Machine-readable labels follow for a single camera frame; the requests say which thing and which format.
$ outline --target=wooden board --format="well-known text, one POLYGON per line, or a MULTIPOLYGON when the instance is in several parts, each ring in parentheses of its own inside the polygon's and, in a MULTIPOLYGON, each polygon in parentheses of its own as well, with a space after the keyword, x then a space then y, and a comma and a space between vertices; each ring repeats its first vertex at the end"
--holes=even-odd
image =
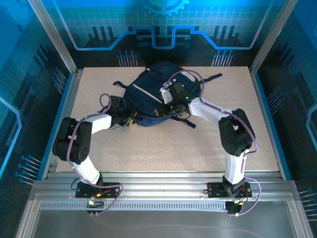
MULTIPOLYGON (((206 84, 203 97, 224 108, 242 108, 246 112, 260 146, 258 153, 248 157, 246 170, 277 171, 276 157, 248 68, 185 69, 196 70, 204 78, 223 74, 206 84)), ((123 96, 124 89, 112 83, 120 80, 128 85, 143 70, 143 67, 84 68, 71 116, 79 119, 99 111, 99 96, 102 93, 123 96)), ((190 121, 197 125, 196 129, 183 122, 168 120, 152 127, 133 124, 130 127, 100 131, 92 136, 90 158, 101 172, 225 171, 227 154, 220 142, 218 125, 194 116, 190 121)), ((65 162, 59 161, 57 171, 72 170, 65 162)))

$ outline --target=glass panel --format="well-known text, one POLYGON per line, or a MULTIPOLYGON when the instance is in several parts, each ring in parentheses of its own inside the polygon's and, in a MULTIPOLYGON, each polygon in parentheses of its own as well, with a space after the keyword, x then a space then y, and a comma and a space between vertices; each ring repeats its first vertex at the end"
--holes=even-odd
POLYGON ((283 0, 45 0, 78 67, 250 65, 283 0))
MULTIPOLYGON (((304 205, 314 204, 311 194, 317 191, 316 9, 314 0, 298 1, 259 69, 268 102, 275 90, 281 100, 272 114, 291 176, 299 192, 313 189, 303 193, 303 196, 310 195, 303 198, 310 200, 304 205)), ((316 205, 308 206, 307 210, 313 211, 307 214, 315 214, 315 208, 316 205)), ((317 223, 311 221, 310 224, 316 232, 317 223)))
POLYGON ((16 233, 69 73, 26 0, 0 1, 0 22, 0 237, 4 238, 16 233))

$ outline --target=backpack strap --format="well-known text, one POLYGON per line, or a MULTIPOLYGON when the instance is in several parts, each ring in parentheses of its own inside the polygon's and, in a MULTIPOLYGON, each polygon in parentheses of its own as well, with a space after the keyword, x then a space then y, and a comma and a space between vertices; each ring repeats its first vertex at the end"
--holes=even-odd
POLYGON ((114 82, 112 85, 119 85, 119 86, 121 86, 121 88, 124 88, 124 89, 127 89, 128 88, 128 86, 126 86, 126 85, 124 85, 123 83, 121 83, 120 81, 116 81, 116 82, 114 82))
POLYGON ((219 73, 219 74, 210 76, 209 78, 204 79, 204 82, 205 82, 205 83, 210 82, 210 81, 212 81, 213 79, 219 78, 219 77, 221 77, 221 76, 222 76, 222 73, 219 73))
POLYGON ((192 122, 188 121, 187 119, 178 118, 178 117, 176 117, 176 116, 172 116, 171 119, 176 120, 176 121, 183 121, 183 122, 185 122, 186 124, 188 124, 191 128, 193 128, 193 129, 196 128, 196 125, 193 124, 192 122))

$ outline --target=gear graphic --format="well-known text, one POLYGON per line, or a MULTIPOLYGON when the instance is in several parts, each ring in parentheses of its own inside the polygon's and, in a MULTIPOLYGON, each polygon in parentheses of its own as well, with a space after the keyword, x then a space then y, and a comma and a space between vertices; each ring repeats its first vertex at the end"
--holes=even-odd
POLYGON ((27 20, 29 15, 27 0, 0 0, 0 7, 3 6, 18 24, 27 20))
POLYGON ((144 10, 149 14, 154 13, 155 16, 166 17, 172 16, 172 13, 178 14, 180 9, 184 9, 184 5, 189 0, 139 0, 144 10))

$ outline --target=backpack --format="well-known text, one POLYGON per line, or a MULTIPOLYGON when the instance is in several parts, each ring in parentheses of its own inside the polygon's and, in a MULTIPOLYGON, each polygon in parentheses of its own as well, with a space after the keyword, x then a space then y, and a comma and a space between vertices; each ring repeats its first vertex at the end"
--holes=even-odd
MULTIPOLYGON (((161 61, 146 67, 136 80, 129 86, 122 84, 120 81, 114 82, 113 85, 120 85, 125 88, 124 100, 126 107, 136 112, 133 121, 141 126, 152 126, 162 123, 168 119, 174 119, 187 123, 192 128, 196 125, 186 119, 176 116, 176 114, 160 117, 156 115, 155 109, 164 103, 159 90, 163 84, 176 72, 183 70, 182 67, 168 62, 161 61)), ((205 82, 209 82, 214 78, 218 78, 222 74, 214 75, 205 82)), ((171 82, 180 82, 190 96, 198 97, 201 92, 201 81, 188 72, 177 74, 171 82)))

